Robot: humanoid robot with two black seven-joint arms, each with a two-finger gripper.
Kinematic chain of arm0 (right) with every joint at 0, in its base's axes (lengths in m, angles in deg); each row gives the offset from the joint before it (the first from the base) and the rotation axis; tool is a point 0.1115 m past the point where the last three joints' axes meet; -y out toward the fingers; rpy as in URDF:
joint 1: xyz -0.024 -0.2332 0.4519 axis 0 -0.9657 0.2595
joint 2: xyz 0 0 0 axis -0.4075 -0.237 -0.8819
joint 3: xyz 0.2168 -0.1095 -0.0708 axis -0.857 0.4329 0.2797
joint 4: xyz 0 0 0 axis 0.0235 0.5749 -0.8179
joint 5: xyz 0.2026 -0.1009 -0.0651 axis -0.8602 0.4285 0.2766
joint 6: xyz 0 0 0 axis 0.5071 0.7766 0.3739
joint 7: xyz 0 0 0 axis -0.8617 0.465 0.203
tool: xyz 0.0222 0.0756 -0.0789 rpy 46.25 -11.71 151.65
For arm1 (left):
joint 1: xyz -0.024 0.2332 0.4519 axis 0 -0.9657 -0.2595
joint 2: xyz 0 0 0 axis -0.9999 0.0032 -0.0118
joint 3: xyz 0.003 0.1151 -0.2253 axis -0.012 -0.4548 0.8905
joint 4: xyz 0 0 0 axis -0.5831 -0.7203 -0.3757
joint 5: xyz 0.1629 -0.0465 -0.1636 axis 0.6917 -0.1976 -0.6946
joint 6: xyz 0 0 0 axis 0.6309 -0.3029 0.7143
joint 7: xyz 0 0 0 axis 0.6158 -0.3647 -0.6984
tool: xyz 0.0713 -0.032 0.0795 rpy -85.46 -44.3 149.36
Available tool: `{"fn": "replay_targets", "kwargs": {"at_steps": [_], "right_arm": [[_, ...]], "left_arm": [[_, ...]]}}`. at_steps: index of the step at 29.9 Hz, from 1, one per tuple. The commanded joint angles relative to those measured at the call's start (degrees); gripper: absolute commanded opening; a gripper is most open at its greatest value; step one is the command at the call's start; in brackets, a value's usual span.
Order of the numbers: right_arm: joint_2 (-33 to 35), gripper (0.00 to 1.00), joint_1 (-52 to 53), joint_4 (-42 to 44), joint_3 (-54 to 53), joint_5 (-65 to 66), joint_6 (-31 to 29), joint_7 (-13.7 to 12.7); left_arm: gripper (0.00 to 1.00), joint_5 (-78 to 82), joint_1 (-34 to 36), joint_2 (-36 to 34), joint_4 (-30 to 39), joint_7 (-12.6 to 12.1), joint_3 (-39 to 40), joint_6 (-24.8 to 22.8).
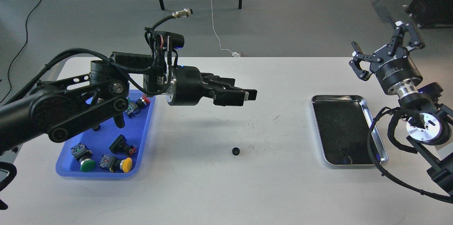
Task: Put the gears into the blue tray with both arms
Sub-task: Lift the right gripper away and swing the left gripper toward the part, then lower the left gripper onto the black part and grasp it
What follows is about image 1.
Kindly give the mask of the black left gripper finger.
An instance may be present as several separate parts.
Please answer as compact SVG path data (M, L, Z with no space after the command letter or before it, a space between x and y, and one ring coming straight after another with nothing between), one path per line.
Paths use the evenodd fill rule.
M213 73L202 73L202 81L210 86L220 86L225 88L235 87L236 82L234 78L222 78L218 75L214 75Z
M256 100L257 90L222 90L216 91L213 98L214 105L219 106L242 106L245 101Z

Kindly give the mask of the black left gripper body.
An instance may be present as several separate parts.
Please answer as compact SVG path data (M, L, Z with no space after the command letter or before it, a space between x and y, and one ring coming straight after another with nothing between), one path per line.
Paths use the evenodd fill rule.
M202 97L215 99L216 94L208 80L213 73L201 73L196 67L177 66L173 68L173 85L168 88L167 103L171 106L194 106Z

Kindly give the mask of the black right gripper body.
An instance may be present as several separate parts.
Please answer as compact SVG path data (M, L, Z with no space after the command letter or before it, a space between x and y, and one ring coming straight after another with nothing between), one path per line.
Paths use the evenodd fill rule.
M395 52L388 54L388 47L383 46L375 51L375 56L383 59L382 63L372 63L372 72L375 73L378 82L386 95L395 95L395 85L400 82L411 81L415 86L419 85L423 77L412 59L406 47L398 46Z

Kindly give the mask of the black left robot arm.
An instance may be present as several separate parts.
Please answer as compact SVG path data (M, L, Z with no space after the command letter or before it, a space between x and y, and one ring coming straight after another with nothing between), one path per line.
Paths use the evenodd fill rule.
M68 49L55 56L15 96L1 106L1 154L46 134L52 142L66 140L113 118L125 126L130 84L146 97L168 96L171 106L194 106L202 97L218 106L242 106L255 100L257 90L235 86L234 78L202 73L178 64L183 35L156 30L170 19L189 17L192 9L176 11L146 27L144 38L151 54L114 52L111 56L83 49ZM90 72L58 81L41 77L64 59L90 54Z

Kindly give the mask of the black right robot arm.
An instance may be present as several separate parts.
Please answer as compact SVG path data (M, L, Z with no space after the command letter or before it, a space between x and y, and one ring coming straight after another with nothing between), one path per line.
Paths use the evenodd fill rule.
M424 42L412 23L393 22L394 31L390 43L385 44L371 55L364 54L356 42L349 65L358 79L369 80L375 75L384 93L398 96L399 106L384 107L372 120L367 133L367 150L375 167L383 177L394 183L438 201L452 203L453 166L452 154L440 160L426 146L446 143L452 137L452 109L438 102L443 88L430 83L422 88L417 86L423 77L409 57L410 51L423 49ZM428 175L447 195L435 194L413 187L384 169L372 154L371 136L376 123L391 114L387 137L402 151L420 154L429 163Z

